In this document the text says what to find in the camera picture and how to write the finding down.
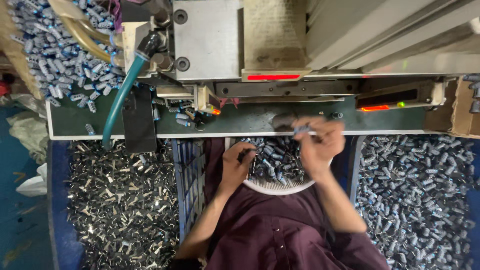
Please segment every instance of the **white plastic sheet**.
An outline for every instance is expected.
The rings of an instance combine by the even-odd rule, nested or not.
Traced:
[[[10,135],[20,140],[37,164],[45,163],[48,142],[47,120],[32,111],[23,111],[7,118],[7,122],[12,126],[9,130]]]
[[[38,167],[36,172],[40,174],[40,176],[25,180],[25,182],[16,188],[18,193],[27,197],[47,194],[47,164],[44,163],[42,166]]]
[[[0,97],[0,106],[13,107],[18,106],[26,108],[38,113],[41,118],[47,118],[47,111],[45,109],[45,101],[34,98],[30,94],[10,94]]]

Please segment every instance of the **keychain ring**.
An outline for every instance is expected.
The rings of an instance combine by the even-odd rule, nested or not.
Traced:
[[[200,124],[203,125],[203,129],[199,129],[199,128],[198,128],[198,126],[199,126]],[[205,130],[205,127],[206,127],[205,123],[204,123],[204,122],[200,122],[200,123],[198,123],[197,125],[195,125],[195,130],[201,132],[201,131],[204,131],[204,130]]]

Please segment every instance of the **green hose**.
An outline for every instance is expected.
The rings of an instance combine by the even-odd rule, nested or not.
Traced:
[[[133,61],[132,66],[128,70],[127,76],[125,77],[125,80],[123,80],[123,83],[118,90],[117,96],[113,101],[110,113],[107,117],[107,122],[105,123],[105,127],[103,128],[102,145],[106,150],[110,150],[112,148],[112,145],[110,143],[110,137],[112,136],[113,124],[115,123],[115,120],[117,119],[123,102],[125,101],[125,98],[127,97],[127,94],[130,91],[130,88],[132,87],[144,63],[145,60],[143,58],[135,56],[135,60]]]

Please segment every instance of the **red indicator light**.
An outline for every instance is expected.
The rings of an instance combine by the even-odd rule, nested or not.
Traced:
[[[388,105],[372,106],[372,107],[363,107],[360,108],[362,111],[372,111],[372,110],[388,110]]]
[[[268,80],[268,81],[275,81],[275,80],[288,80],[288,79],[297,79],[300,77],[300,74],[291,74],[291,75],[249,75],[247,80]]]

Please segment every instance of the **blue floor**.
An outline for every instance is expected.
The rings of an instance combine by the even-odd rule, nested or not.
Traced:
[[[0,256],[4,269],[51,270],[47,196],[29,198],[15,191],[24,180],[36,176],[38,167],[8,132],[6,118],[21,111],[0,108]]]

